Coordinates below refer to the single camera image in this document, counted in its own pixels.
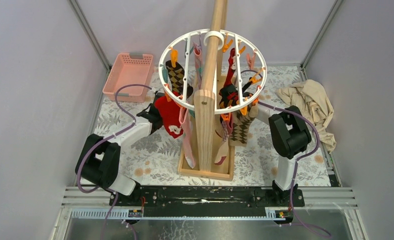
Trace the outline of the pink plastic basket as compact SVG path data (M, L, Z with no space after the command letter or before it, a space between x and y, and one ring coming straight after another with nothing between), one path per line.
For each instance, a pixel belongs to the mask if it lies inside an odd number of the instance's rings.
M110 70L102 93L110 100L115 100L118 93L119 102L143 103L145 101L152 75L154 63L152 54L119 53ZM141 84L119 90L125 85Z

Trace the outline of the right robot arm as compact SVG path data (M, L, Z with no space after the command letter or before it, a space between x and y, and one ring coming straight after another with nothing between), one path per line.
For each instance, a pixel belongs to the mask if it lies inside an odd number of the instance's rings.
M279 154L278 173L273 180L271 193L272 201L278 206L286 205L292 199L291 192L297 190L297 158L312 141L302 116L295 105L279 113L273 113L272 109L265 106L258 107L256 118L269 125L273 148Z

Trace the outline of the beige brown argyle sock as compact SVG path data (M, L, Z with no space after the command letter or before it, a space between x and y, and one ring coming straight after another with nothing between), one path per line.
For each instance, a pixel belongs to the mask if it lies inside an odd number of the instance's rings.
M242 115L240 111L233 113L232 132L229 136L229 143L235 147L246 147L248 143L249 129L258 113L248 113Z

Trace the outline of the wooden hanger stand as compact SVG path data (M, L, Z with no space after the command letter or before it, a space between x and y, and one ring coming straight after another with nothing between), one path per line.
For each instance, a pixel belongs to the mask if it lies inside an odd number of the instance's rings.
M194 91L193 103L195 117L191 119L192 153L195 154L196 166L191 169L181 151L178 173L185 176L231 181L234 177L235 148L226 146L226 155L221 165L216 165L218 151L222 145L220 114L217 90L225 80L222 75L224 37L219 36L226 26L228 2L214 2L211 26L205 39L205 60L201 87Z

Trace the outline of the black red yellow argyle sock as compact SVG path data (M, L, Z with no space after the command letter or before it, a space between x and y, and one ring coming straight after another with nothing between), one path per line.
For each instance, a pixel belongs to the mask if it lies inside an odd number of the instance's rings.
M219 95L221 100L219 106L221 109L234 107L239 102L239 93L235 85L229 84L220 89Z

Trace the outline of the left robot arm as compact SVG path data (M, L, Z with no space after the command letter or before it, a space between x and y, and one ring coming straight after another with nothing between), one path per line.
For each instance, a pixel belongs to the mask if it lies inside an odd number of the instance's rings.
M101 188L121 194L121 199L129 206L139 202L140 192L136 189L139 184L119 172L121 153L123 148L160 129L163 120L153 103L132 120L130 125L105 137L95 133L87 137L75 167L76 183L81 192L88 194Z

